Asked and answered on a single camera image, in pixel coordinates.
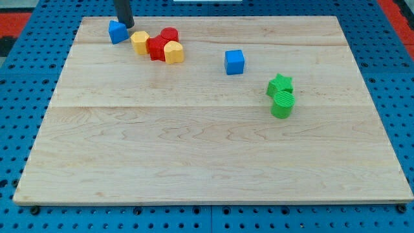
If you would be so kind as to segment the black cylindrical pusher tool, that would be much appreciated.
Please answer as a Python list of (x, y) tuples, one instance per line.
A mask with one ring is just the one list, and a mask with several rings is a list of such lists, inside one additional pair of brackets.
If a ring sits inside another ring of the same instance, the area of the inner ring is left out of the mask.
[(127, 28), (135, 25), (130, 0), (113, 0), (116, 16)]

